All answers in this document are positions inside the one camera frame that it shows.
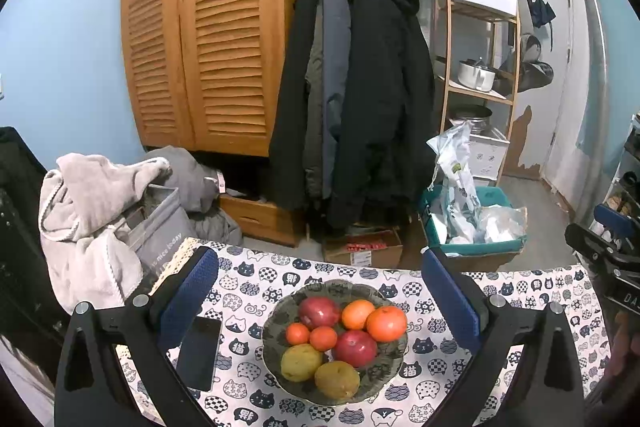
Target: black hooded coat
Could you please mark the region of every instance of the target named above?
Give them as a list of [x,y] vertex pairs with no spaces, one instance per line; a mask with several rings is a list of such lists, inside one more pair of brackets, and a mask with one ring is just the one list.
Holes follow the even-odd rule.
[[[296,0],[270,146],[274,201],[305,204],[305,71],[318,0]],[[327,221],[343,228],[363,206],[417,202],[431,182],[434,79],[416,18],[419,0],[350,0],[351,48]]]

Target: plastic bag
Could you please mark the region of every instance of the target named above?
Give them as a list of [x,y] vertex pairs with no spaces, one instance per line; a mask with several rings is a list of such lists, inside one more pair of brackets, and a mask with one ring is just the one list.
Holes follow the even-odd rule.
[[[480,201],[469,168],[470,135],[471,123],[465,121],[427,142],[435,151],[436,164],[445,175],[440,204],[449,236],[463,237],[468,243],[474,241],[480,212]],[[433,188],[437,172],[438,169],[434,169],[430,188]]]
[[484,206],[480,210],[476,243],[499,243],[519,239],[527,232],[527,209]]

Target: door frame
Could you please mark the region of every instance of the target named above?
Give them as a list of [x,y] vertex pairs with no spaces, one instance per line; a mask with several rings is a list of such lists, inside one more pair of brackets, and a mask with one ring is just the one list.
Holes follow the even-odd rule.
[[565,100],[565,95],[566,95],[566,79],[569,73],[569,70],[571,68],[571,63],[572,60],[574,60],[574,54],[571,52],[572,49],[572,44],[574,43],[574,12],[573,12],[573,8],[574,8],[574,0],[569,0],[569,9],[568,9],[568,15],[569,15],[569,39],[567,42],[567,48],[569,49],[569,59],[567,60],[565,67],[564,67],[564,79],[562,81],[562,92],[560,94],[560,104],[558,106],[558,115],[556,115],[556,124],[554,126],[554,133],[553,133],[553,138],[551,140],[551,143],[548,146],[548,149],[546,150],[546,154],[545,154],[545,160],[542,162],[541,166],[540,166],[540,179],[545,179],[545,167],[546,164],[549,161],[549,157],[551,156],[551,149],[553,148],[554,145],[554,141],[556,139],[556,136],[558,134],[558,127],[560,124],[560,112],[562,107],[564,106],[564,100]]

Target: yellow fruit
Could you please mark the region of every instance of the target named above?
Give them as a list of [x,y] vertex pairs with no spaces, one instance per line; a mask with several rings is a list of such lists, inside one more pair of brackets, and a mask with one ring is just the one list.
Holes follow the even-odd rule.
[[360,375],[346,362],[323,363],[314,377],[316,387],[327,398],[347,400],[351,398],[360,386]]
[[287,349],[280,359],[282,376],[292,382],[302,382],[313,377],[322,365],[322,353],[311,344],[298,344]]

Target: blue wall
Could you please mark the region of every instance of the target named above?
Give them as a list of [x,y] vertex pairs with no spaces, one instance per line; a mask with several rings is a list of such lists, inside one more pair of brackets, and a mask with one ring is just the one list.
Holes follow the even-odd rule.
[[[598,0],[598,4],[607,43],[609,70],[609,139],[605,149],[604,172],[612,176],[628,134],[630,119],[640,110],[637,60],[640,20],[628,0]],[[592,127],[597,110],[595,96],[597,90],[590,83],[587,109],[578,139],[578,147],[587,154],[593,146]]]
[[0,11],[0,125],[47,167],[68,153],[143,154],[129,103],[120,0],[8,0]]

